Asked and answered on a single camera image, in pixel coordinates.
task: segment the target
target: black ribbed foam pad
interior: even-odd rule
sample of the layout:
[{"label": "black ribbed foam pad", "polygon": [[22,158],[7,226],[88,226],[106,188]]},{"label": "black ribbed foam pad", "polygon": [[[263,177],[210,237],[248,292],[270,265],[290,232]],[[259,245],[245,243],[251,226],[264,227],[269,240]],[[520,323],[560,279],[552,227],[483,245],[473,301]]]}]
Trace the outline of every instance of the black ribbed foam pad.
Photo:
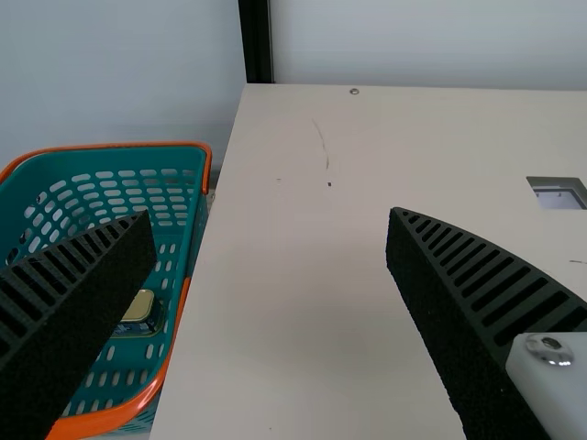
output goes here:
[{"label": "black ribbed foam pad", "polygon": [[0,270],[0,439],[42,439],[155,264],[149,214]]},{"label": "black ribbed foam pad", "polygon": [[587,331],[587,304],[493,243],[403,208],[390,215],[387,267],[467,438],[547,439],[505,361],[518,334]]}]

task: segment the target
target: table surface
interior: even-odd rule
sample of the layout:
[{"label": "table surface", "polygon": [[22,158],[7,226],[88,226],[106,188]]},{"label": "table surface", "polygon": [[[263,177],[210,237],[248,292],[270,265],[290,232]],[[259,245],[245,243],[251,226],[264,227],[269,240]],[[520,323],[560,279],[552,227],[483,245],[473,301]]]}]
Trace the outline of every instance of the table surface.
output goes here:
[{"label": "table surface", "polygon": [[587,93],[247,85],[151,440],[463,438],[385,263],[390,208],[587,298]]}]

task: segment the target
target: small box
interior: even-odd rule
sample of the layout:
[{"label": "small box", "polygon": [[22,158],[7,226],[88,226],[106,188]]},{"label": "small box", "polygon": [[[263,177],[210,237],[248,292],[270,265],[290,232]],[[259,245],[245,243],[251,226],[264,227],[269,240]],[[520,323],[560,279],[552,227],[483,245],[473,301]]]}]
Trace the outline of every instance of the small box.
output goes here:
[{"label": "small box", "polygon": [[113,337],[150,336],[161,329],[163,308],[153,291],[141,289],[116,326]]}]

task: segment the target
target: gold object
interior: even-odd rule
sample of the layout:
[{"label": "gold object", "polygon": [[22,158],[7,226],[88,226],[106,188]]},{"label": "gold object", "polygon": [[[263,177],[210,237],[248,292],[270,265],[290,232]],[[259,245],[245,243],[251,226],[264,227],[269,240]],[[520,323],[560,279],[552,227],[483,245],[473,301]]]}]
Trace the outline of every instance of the gold object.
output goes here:
[{"label": "gold object", "polygon": [[155,294],[148,289],[141,289],[122,317],[121,323],[140,323],[145,321],[153,308]]}]

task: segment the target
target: scratch on table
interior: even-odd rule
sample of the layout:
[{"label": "scratch on table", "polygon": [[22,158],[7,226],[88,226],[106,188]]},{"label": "scratch on table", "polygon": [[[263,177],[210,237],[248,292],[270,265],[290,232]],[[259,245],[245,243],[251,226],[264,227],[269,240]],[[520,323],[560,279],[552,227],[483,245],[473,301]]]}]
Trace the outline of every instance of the scratch on table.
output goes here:
[{"label": "scratch on table", "polygon": [[328,149],[327,149],[327,143],[324,140],[324,136],[322,136],[322,130],[320,130],[320,127],[318,126],[318,123],[316,122],[316,120],[314,118],[312,118],[312,123],[314,124],[314,127],[316,127],[316,131],[318,132],[318,135],[320,135],[320,139],[322,140],[322,150],[324,150],[324,154],[327,157],[327,169],[330,166],[330,155],[328,154]]}]

